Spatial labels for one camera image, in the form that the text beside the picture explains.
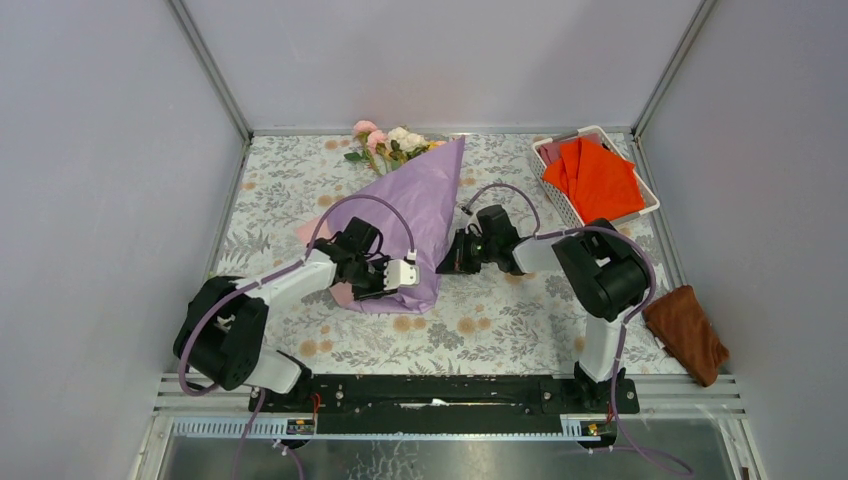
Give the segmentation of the pink and purple wrapping paper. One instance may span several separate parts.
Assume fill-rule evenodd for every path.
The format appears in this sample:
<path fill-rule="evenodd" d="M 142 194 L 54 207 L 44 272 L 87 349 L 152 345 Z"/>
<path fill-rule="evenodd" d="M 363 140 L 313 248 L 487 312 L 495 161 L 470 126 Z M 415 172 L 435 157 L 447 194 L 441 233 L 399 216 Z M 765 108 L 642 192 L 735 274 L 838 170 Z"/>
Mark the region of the pink and purple wrapping paper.
<path fill-rule="evenodd" d="M 326 214 L 320 238 L 343 230 L 357 217 L 383 235 L 381 251 L 401 258 L 412 236 L 420 269 L 419 284 L 381 299 L 355 301 L 352 288 L 327 290 L 332 304 L 364 314 L 423 314 L 435 306 L 440 289 L 436 267 L 445 257 L 453 224 L 465 139 L 460 137 L 385 175 Z"/>

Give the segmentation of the pink fake flower stem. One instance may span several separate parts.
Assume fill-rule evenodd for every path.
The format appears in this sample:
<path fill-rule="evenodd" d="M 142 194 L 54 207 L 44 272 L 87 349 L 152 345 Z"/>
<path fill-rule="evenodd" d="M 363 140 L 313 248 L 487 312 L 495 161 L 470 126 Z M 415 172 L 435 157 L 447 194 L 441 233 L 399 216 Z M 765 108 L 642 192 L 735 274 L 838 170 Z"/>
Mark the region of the pink fake flower stem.
<path fill-rule="evenodd" d="M 391 158 L 388 153 L 389 139 L 384 131 L 371 121 L 360 120 L 354 124 L 352 135 L 358 143 L 359 149 L 345 153 L 343 155 L 345 160 L 364 163 L 378 176 L 383 176 L 392 171 Z"/>

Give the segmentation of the yellow fake flower bunch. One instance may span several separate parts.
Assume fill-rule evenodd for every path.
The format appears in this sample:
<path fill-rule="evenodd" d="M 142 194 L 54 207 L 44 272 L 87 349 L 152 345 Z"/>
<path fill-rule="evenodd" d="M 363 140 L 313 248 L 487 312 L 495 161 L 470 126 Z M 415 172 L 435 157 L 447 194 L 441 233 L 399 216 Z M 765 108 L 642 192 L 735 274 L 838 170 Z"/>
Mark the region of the yellow fake flower bunch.
<path fill-rule="evenodd" d="M 434 149 L 436 149 L 440 146 L 446 145 L 446 144 L 447 144 L 447 141 L 445 141 L 445 140 L 432 141 L 432 142 L 428 143 L 427 150 L 432 151 L 432 150 L 434 150 Z"/>

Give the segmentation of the white fake flower stem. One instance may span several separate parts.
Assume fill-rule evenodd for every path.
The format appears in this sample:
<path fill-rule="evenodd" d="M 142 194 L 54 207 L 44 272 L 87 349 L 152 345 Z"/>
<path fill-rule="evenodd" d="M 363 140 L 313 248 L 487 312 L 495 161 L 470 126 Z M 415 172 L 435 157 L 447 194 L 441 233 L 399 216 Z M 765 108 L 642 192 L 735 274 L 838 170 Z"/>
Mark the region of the white fake flower stem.
<path fill-rule="evenodd" d="M 403 127 L 390 130 L 387 138 L 388 155 L 396 165 L 403 165 L 430 150 L 430 142 L 423 135 Z"/>

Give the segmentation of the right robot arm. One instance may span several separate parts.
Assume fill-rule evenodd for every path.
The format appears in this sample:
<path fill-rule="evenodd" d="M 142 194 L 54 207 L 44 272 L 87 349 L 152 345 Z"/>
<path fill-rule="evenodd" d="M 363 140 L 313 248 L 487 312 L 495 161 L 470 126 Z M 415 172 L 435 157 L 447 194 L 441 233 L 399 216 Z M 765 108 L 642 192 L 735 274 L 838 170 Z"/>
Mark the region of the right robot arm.
<path fill-rule="evenodd" d="M 562 270 L 587 313 L 586 346 L 576 362 L 575 402 L 597 412 L 613 398 L 610 380 L 620 370 L 621 330 L 625 320 L 656 289 L 655 274 L 638 245 L 607 219 L 583 227 L 521 236 L 503 207 L 479 210 L 454 232 L 440 275 L 472 275 L 494 263 L 504 273 L 522 276 Z"/>

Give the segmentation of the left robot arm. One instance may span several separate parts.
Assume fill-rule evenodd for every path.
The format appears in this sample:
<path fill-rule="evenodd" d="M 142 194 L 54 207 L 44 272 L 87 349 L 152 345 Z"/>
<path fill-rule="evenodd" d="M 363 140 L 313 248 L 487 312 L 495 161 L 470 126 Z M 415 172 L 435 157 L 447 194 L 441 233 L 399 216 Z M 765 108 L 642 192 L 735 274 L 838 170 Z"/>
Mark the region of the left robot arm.
<path fill-rule="evenodd" d="M 386 273 L 392 260 L 381 252 L 383 234 L 355 217 L 328 238 L 318 238 L 305 259 L 254 278 L 214 276 L 189 302 L 173 343 L 181 372 L 194 369 L 213 385 L 232 391 L 241 386 L 271 391 L 288 411 L 309 401 L 306 368 L 297 359 L 264 343 L 275 307 L 287 307 L 315 292 L 348 283 L 355 294 L 391 294 Z"/>

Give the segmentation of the white plastic basket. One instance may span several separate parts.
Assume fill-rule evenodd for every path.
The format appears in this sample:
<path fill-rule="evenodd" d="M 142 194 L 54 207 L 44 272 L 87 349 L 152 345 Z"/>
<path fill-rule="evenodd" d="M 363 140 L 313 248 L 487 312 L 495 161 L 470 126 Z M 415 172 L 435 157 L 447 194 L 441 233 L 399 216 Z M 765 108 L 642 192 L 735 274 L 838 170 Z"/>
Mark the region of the white plastic basket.
<path fill-rule="evenodd" d="M 531 157 L 533 174 L 570 227 L 597 219 L 621 226 L 660 207 L 635 164 L 599 126 L 540 139 Z"/>

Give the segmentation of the orange folded paper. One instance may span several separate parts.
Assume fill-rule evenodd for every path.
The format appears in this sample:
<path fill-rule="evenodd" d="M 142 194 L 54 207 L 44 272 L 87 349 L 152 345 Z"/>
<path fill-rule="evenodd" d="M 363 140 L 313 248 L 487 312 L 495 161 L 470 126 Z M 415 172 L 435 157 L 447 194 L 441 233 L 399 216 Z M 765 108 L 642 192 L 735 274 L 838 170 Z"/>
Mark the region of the orange folded paper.
<path fill-rule="evenodd" d="M 542 180 L 563 193 L 586 223 L 612 221 L 646 207 L 635 165 L 604 147 L 586 154 L 576 171 L 562 160 L 546 166 Z"/>

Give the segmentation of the brown cloth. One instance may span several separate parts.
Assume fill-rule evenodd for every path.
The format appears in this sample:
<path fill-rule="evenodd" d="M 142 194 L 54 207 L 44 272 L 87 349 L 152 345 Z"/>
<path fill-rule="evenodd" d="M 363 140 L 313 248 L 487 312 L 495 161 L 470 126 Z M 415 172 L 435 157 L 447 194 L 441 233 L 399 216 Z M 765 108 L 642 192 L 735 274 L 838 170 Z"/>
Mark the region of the brown cloth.
<path fill-rule="evenodd" d="M 730 353 L 713 329 L 695 290 L 684 285 L 643 312 L 648 330 L 701 387 L 710 387 Z"/>

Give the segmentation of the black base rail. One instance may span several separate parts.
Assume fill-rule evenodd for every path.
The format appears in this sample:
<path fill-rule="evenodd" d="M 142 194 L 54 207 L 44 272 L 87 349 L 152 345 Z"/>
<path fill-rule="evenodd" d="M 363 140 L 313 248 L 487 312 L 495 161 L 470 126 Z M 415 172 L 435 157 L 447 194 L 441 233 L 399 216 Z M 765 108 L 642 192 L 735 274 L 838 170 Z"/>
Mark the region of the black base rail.
<path fill-rule="evenodd" d="M 591 387 L 551 375 L 330 375 L 250 400 L 263 413 L 303 414 L 323 435 L 563 434 L 563 418 L 640 411 L 635 384 Z"/>

